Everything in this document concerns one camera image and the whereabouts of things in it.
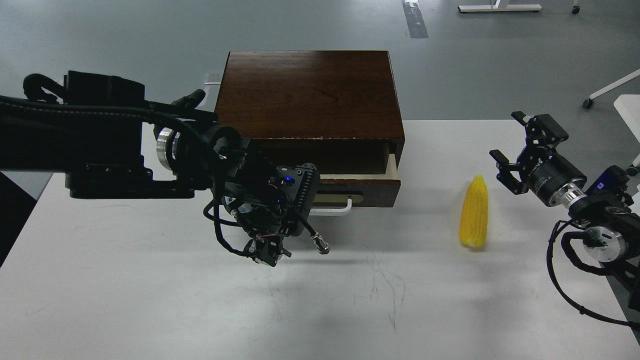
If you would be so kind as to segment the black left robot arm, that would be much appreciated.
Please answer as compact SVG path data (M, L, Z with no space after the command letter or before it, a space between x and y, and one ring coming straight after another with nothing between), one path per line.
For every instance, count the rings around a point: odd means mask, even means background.
M1 169L64 173L71 198L190 199L209 190L203 216L229 253L274 267L291 256L282 242L310 234L320 174L311 162L276 166L251 137L198 109L197 89L169 104L115 75L69 71L59 84L23 79L24 98L2 96Z

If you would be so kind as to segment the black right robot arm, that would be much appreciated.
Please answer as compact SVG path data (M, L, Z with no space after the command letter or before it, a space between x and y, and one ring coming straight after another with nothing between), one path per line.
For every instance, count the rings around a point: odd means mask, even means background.
M629 293L628 308L639 310L639 216L631 209L626 170L608 167L588 188L586 176L560 155L557 146L569 134L549 114L511 117L525 128L525 146L515 162L500 150L489 152L496 162L497 180L515 195L531 191L546 207L562 206L569 220L556 222L546 250L546 268L557 292L581 315L637 331L637 321L618 320L594 312L571 299L560 287L553 266L554 244L559 243L571 264L596 276L611 276Z

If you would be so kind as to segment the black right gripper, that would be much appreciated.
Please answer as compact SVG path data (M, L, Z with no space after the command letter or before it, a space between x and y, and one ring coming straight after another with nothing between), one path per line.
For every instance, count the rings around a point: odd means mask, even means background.
M514 111L510 116L525 128L525 146L519 153L518 162L509 159L498 150L489 155L496 162L496 179L511 193L521 195L533 191L546 207L557 207L557 194L569 183L585 186L587 177L565 157L557 153L556 147L569 139L569 134L550 114L526 115ZM518 172L517 180L512 173Z

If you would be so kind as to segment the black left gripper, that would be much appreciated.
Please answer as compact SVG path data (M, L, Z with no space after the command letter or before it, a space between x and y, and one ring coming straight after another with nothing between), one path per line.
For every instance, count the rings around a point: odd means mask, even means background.
M205 128L205 187L214 205L236 211L237 225L254 238L244 247L256 264L276 267L291 257L283 239L298 236L320 185L317 166L274 165L256 141L229 126Z

